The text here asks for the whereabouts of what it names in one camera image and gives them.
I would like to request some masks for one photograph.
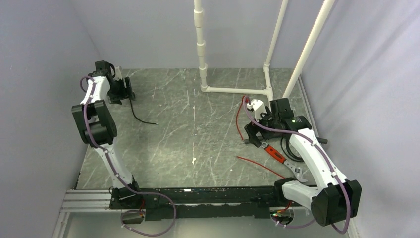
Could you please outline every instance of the vertical white pipe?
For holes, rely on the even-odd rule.
[[[302,73],[303,66],[305,65],[306,60],[308,59],[309,53],[314,47],[316,39],[318,38],[319,33],[321,32],[325,20],[327,19],[329,12],[331,11],[332,6],[334,5],[334,2],[335,0],[325,0],[322,4],[321,10],[319,11],[318,17],[316,18],[311,33],[308,36],[308,40],[306,41],[302,54],[298,60],[298,63],[296,64],[295,70],[293,71],[289,84],[287,85],[287,88],[284,91],[283,98],[287,98],[290,96],[290,93],[292,92],[292,89],[295,86],[299,75]]]
[[[201,78],[201,90],[204,91],[207,86],[207,64],[204,59],[206,42],[203,39],[203,8],[201,0],[194,0],[194,25],[197,31],[197,54],[199,57],[199,71]]]
[[[283,22],[284,13],[286,12],[287,3],[289,0],[283,0],[280,7],[280,12],[278,13],[276,27],[274,29],[273,38],[271,39],[270,49],[268,50],[267,59],[265,60],[264,66],[269,67],[271,57],[273,56],[274,47],[277,42],[278,33],[280,32],[281,23]]]

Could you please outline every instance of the gray marble surface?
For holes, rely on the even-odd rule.
[[[271,69],[274,98],[280,98],[291,69]],[[109,105],[118,129],[117,147],[122,160],[140,187],[200,187],[272,185],[279,177],[243,156],[272,168],[285,177],[293,174],[262,148],[244,145],[235,126],[240,94],[204,93],[196,69],[131,69],[130,77],[137,116],[157,122],[149,125],[135,120],[128,102]],[[262,69],[210,68],[208,84],[214,87],[264,89]],[[268,103],[267,97],[250,95]],[[301,90],[296,86],[290,102],[296,115],[306,115]],[[239,127],[249,122],[242,111]],[[271,142],[279,151],[278,141]],[[305,177],[312,180],[308,171]],[[79,176],[78,189],[112,186],[98,154],[88,148]]]

